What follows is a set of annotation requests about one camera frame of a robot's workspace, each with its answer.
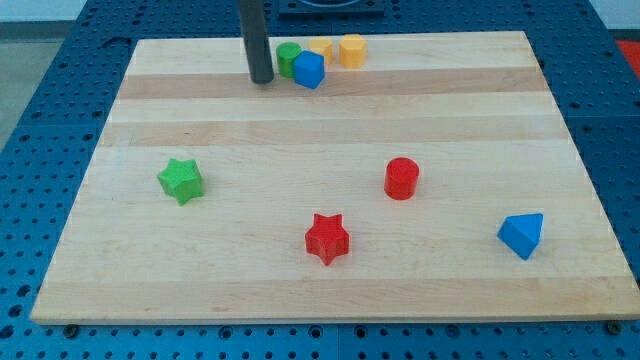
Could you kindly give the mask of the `black cylindrical robot arm rod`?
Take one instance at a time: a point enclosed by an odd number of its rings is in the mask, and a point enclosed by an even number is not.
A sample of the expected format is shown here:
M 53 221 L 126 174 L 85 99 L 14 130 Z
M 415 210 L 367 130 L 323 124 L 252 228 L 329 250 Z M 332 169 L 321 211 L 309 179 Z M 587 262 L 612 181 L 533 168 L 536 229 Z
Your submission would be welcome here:
M 274 79 L 271 49 L 261 0 L 238 0 L 240 27 L 250 79 L 263 85 Z

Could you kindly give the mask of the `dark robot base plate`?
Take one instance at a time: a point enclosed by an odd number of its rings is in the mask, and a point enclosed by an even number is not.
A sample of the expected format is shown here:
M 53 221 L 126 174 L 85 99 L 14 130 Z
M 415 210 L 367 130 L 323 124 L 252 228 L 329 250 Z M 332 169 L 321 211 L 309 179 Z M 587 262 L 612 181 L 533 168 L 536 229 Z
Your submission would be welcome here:
M 387 0 L 276 0 L 278 15 L 383 15 Z

